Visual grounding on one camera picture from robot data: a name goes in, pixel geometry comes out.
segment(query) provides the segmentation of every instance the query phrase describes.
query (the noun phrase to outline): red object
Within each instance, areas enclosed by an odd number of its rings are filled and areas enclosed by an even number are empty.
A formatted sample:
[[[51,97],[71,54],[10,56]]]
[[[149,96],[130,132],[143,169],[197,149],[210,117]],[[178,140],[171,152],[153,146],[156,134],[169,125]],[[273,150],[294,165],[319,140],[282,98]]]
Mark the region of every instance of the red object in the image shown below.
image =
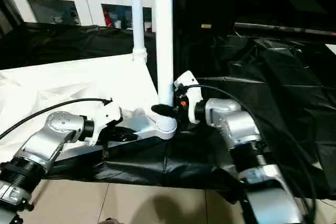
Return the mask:
[[[105,18],[105,24],[106,24],[106,26],[107,27],[112,27],[112,20],[110,18],[109,13],[106,10],[104,10],[104,18]]]

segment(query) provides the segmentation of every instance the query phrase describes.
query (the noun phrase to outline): black plastic sheet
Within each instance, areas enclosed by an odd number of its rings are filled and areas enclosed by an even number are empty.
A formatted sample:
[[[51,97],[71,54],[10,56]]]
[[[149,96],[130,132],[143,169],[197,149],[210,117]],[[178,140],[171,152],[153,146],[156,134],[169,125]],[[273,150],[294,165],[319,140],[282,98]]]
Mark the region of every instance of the black plastic sheet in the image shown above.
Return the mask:
[[[145,41],[155,81],[155,39],[148,34]],[[2,55],[11,56],[3,69],[125,54],[131,49],[131,33],[100,27],[26,24],[0,40]],[[333,198],[336,190],[335,63],[335,55],[324,45],[210,34],[181,37],[174,59],[176,77],[191,70],[200,83],[223,88],[250,107],[289,184],[296,181],[306,196],[310,189],[296,161],[299,154],[288,151],[286,141],[299,143],[312,162],[318,157],[323,171],[310,167],[310,173],[319,198]],[[204,98],[221,97],[202,92]],[[109,154],[107,160],[94,152],[56,162],[46,178],[215,189],[232,202],[239,191],[226,146],[206,125],[179,132],[168,141],[154,137],[124,143],[110,148]],[[295,185],[292,188],[299,196]]]

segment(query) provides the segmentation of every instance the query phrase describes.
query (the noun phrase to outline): white cloth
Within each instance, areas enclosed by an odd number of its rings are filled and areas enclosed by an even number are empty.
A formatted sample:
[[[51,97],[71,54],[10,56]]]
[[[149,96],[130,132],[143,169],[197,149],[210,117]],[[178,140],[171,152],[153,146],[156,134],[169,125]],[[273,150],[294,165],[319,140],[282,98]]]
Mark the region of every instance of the white cloth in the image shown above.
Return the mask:
[[[130,55],[1,70],[0,133],[41,109],[79,98],[113,98],[124,111],[142,109],[149,113],[151,105],[158,102],[145,63],[132,61]],[[101,102],[79,102],[53,111],[90,118],[101,106]],[[10,160],[53,111],[24,123],[1,139],[0,163]],[[67,144],[65,149],[79,145],[83,143]]]

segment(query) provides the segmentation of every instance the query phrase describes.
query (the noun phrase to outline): tiled floor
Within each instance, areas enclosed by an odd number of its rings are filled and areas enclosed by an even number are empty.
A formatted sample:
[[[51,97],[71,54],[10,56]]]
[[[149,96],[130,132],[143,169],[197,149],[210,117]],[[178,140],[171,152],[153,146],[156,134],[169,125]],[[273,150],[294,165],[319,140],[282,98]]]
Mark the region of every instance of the tiled floor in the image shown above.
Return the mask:
[[[34,192],[25,224],[97,224],[108,217],[123,224],[240,224],[240,205],[214,191],[67,180],[43,181]],[[319,202],[317,223],[336,222],[336,209]]]

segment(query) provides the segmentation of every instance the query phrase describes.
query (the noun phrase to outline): white pole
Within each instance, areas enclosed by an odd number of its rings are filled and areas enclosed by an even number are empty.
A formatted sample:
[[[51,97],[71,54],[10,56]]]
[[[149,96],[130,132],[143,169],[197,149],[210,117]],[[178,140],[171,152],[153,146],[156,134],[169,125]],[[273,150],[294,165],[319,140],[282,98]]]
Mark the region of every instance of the white pole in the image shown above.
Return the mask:
[[[155,0],[159,102],[173,105],[173,0]]]
[[[142,57],[147,62],[147,52],[144,44],[142,0],[132,0],[133,23],[133,55]]]

